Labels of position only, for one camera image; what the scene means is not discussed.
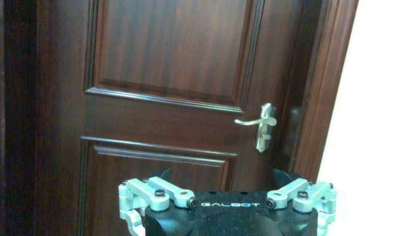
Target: white wall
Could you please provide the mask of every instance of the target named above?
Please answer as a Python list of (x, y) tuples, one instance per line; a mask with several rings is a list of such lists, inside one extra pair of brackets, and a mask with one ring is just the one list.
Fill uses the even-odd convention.
[(359, 0), (318, 181), (330, 236), (420, 235), (420, 1)]

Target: door handle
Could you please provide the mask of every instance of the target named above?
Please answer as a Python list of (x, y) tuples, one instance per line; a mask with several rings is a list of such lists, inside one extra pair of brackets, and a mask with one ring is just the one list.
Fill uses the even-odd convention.
[(238, 125), (258, 125), (254, 143), (254, 148), (255, 150), (258, 150), (258, 152), (263, 152), (269, 147), (271, 129), (273, 126), (277, 124), (274, 115), (275, 107), (270, 103), (265, 103), (261, 106), (259, 119), (254, 119), (250, 121), (241, 121), (238, 119), (234, 119), (234, 123)]

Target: screw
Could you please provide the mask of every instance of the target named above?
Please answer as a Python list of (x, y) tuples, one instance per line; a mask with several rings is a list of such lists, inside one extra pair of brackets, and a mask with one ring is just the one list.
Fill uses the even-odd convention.
[(155, 197), (163, 197), (165, 196), (165, 191), (162, 189), (155, 189), (154, 196)]
[(266, 198), (266, 202), (265, 205), (267, 206), (267, 208), (273, 209), (275, 207), (275, 203), (270, 198)]
[(187, 205), (189, 208), (194, 208), (194, 207), (197, 206), (197, 200), (195, 200), (195, 198), (191, 197), (191, 198), (187, 200), (186, 205)]
[(298, 197), (298, 198), (307, 199), (309, 194), (307, 194), (306, 191), (299, 190), (299, 191), (297, 192), (297, 197)]

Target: silver metal bracket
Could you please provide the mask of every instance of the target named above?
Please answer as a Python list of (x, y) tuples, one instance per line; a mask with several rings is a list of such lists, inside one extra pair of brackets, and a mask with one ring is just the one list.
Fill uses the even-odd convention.
[(189, 189), (181, 189), (158, 177), (146, 182), (133, 178), (118, 185), (119, 218), (126, 221), (131, 236), (145, 236), (141, 225), (141, 216), (149, 206), (151, 211), (163, 211), (169, 208), (169, 199), (177, 207), (193, 208), (195, 196)]
[(283, 209), (287, 206), (289, 200), (295, 197), (297, 192), (301, 189), (306, 189), (307, 186), (309, 182), (305, 179), (298, 178), (282, 188), (269, 191), (266, 193), (266, 205), (273, 209)]
[(286, 207), (291, 200), (293, 209), (307, 213), (317, 211), (317, 236), (325, 236), (329, 224), (335, 220), (335, 189), (331, 184), (310, 184), (298, 178), (282, 188), (266, 193), (266, 206), (274, 210)]
[(258, 125), (257, 133), (255, 133), (255, 142), (254, 148), (258, 152), (263, 152), (269, 147), (269, 141), (271, 139), (270, 133), (273, 126), (277, 124), (277, 120), (274, 118), (275, 115), (275, 107), (270, 103), (265, 103), (261, 106), (261, 114), (259, 119), (250, 121), (241, 121), (238, 119), (234, 120), (234, 123), (238, 125)]

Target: wooden door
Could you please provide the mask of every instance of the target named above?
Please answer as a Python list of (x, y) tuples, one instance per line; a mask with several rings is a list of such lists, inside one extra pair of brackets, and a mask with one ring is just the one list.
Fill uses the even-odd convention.
[(309, 0), (38, 0), (35, 231), (123, 235), (117, 185), (265, 189)]

